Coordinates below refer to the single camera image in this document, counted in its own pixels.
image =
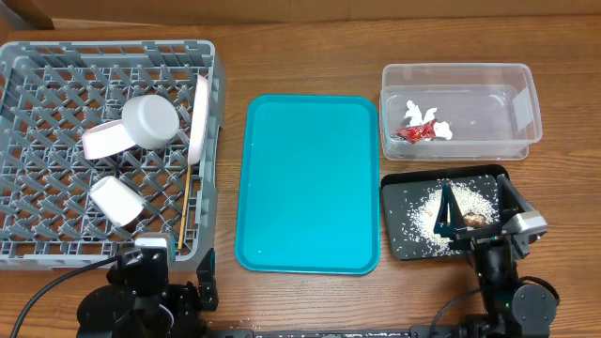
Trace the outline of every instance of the teal tray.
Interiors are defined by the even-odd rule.
[[[236,257],[254,271],[365,274],[379,261],[378,110],[264,95],[248,109]]]

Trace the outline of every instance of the red wrapper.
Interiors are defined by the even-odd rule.
[[[399,128],[396,130],[396,135],[415,144],[424,138],[436,137],[436,134],[434,133],[434,123],[436,123],[436,118],[421,126]]]

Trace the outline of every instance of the transparent container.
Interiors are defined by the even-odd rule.
[[[422,114],[438,108],[450,141],[409,144],[395,137],[406,127],[407,102]],[[522,160],[543,136],[532,73],[522,64],[388,65],[380,95],[382,148],[389,160]]]

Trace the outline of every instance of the wooden table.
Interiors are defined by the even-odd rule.
[[[512,181],[546,217],[549,233],[519,272],[551,281],[562,295],[553,337],[601,336],[601,17],[419,20],[364,23],[151,27],[15,32],[12,40],[206,38],[228,71],[217,163],[219,310],[212,328],[257,330],[408,328],[427,324],[451,298],[475,286],[464,261],[393,259],[382,225],[381,260],[364,277],[254,273],[234,256],[242,138],[248,104],[265,93],[361,95],[378,105],[391,63],[519,62],[532,69],[544,136],[525,161],[505,162]],[[380,175],[464,162],[393,162]],[[64,272],[0,272],[0,336],[29,298]],[[194,281],[193,273],[172,281]],[[69,280],[44,296],[22,337],[69,337],[81,299],[106,283],[104,271]],[[445,315],[481,312],[478,298]]]

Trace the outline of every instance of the dish rack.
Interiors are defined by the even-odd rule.
[[[0,48],[0,269],[81,267],[115,255],[145,232],[178,237],[196,76],[208,79],[209,114],[193,166],[184,249],[170,270],[195,270],[213,247],[215,160],[225,71],[205,40],[10,42]],[[135,146],[89,161],[82,134],[119,119],[130,98],[156,94],[177,108],[168,146]],[[144,211],[116,227],[89,198],[113,175],[141,193]]]

